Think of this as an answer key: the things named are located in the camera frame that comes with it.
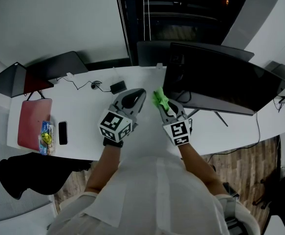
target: power adapter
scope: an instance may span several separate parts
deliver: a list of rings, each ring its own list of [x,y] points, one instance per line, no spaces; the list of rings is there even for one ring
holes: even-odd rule
[[[123,92],[123,91],[127,90],[124,81],[120,81],[120,82],[118,82],[116,84],[113,84],[113,85],[110,86],[110,88],[111,88],[112,94],[117,94],[117,93],[120,93],[120,92]]]

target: pink laptop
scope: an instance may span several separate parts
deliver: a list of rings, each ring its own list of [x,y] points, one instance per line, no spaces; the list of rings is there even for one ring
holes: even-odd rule
[[[38,136],[43,121],[50,121],[52,99],[24,101],[22,103],[18,145],[39,151]]]

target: white desk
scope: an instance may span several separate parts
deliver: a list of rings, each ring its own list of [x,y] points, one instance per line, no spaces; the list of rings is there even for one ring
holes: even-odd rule
[[[141,112],[137,116],[139,126],[124,140],[122,156],[131,154],[152,154],[155,149],[168,150],[179,154],[178,148],[173,147],[162,129],[162,120],[159,110],[152,104],[152,92],[163,85],[165,69],[142,67],[123,67],[107,70],[96,70],[76,75],[76,85],[82,86],[88,80],[100,80],[102,89],[109,90],[110,85],[125,80],[128,89],[144,88],[147,98]],[[58,81],[54,88],[43,91],[46,98],[53,100],[51,118],[58,126],[61,121],[67,121],[67,145],[59,145],[56,131],[55,156],[98,160],[103,150],[103,137],[99,134],[97,122],[102,111],[108,108],[117,95],[92,90],[90,83],[80,90],[63,79]],[[38,93],[32,95],[31,100],[39,99]],[[19,149],[17,135],[22,102],[24,96],[12,99],[7,145]],[[220,113],[227,122],[226,127],[222,121],[209,111],[199,111],[193,115],[193,132],[191,144],[199,154],[210,154],[234,149],[256,143],[259,137],[255,115],[242,116],[236,114]],[[258,121],[261,131],[261,140],[277,136],[285,132],[285,107],[280,113],[273,102],[268,103],[258,112]]]

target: wooden floor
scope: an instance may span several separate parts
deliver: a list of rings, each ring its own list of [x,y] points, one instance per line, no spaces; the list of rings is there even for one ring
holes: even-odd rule
[[[211,155],[202,157],[208,161]],[[255,207],[252,202],[264,193],[264,186],[260,184],[260,180],[276,169],[276,138],[262,141],[250,149],[241,149],[229,155],[214,155],[210,164],[215,166],[220,179],[223,182],[229,182],[230,186],[240,194],[241,203],[251,211],[262,231],[269,208],[262,210],[261,205]],[[90,174],[91,169],[86,172],[71,173],[62,189],[54,195],[58,211],[62,201],[84,191]]]

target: black phone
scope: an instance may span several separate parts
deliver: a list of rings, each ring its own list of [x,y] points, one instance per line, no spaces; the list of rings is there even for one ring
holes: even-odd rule
[[[60,144],[67,144],[67,123],[59,122],[59,142]]]

